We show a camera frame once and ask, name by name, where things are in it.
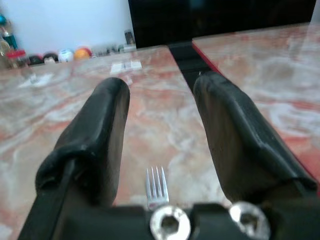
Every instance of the metal bolt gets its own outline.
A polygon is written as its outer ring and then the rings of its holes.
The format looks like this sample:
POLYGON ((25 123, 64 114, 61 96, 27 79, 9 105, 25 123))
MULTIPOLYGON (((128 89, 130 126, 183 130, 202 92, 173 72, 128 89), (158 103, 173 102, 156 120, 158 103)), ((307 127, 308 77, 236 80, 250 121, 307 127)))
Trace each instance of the metal bolt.
POLYGON ((191 225, 181 208, 167 205, 152 214, 150 230, 155 240, 187 240, 191 225))
POLYGON ((237 202, 229 209, 232 220, 240 231, 254 240, 269 240, 270 225, 264 212, 249 202, 237 202))

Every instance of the pink marble surface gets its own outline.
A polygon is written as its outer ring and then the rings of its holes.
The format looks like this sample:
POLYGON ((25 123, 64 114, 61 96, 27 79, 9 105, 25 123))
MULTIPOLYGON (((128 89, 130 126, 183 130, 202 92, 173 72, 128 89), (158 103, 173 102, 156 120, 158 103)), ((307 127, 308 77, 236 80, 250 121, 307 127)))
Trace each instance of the pink marble surface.
POLYGON ((35 174, 94 87, 120 77, 131 92, 117 205, 146 206, 145 171, 163 166, 170 202, 228 204, 210 156, 194 98, 166 47, 0 73, 0 239, 14 240, 35 199, 35 174), (111 74, 113 63, 142 69, 111 74))
POLYGON ((193 46, 252 98, 320 183, 320 25, 202 37, 193 46))

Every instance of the black screen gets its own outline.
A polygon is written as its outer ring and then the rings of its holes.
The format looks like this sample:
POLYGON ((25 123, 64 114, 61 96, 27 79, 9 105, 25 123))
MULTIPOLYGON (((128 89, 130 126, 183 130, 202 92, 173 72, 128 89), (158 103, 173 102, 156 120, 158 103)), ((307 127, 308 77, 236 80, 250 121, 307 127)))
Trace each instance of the black screen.
POLYGON ((316 0, 129 0, 138 48, 309 22, 316 0))

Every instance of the marble countertop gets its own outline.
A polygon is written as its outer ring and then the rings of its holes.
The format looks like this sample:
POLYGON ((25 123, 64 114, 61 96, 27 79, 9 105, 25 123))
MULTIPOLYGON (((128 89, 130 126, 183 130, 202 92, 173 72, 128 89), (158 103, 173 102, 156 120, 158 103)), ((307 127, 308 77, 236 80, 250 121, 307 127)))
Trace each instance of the marble countertop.
POLYGON ((200 37, 193 46, 251 97, 320 183, 320 25, 200 37))
POLYGON ((146 168, 163 166, 170 202, 228 205, 197 106, 166 47, 0 74, 0 239, 17 239, 36 196, 35 175, 95 86, 107 77, 131 92, 116 205, 146 206, 146 168), (133 69, 134 63, 142 68, 133 69), (113 64, 129 68, 117 71, 113 64))

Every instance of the white wall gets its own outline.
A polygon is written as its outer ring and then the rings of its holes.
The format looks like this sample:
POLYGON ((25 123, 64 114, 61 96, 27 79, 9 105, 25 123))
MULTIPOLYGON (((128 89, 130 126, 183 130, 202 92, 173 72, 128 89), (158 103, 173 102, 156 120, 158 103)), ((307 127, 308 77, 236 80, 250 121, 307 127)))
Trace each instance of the white wall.
POLYGON ((124 31, 133 29, 128 0, 0 0, 0 6, 29 54, 124 44, 124 31))

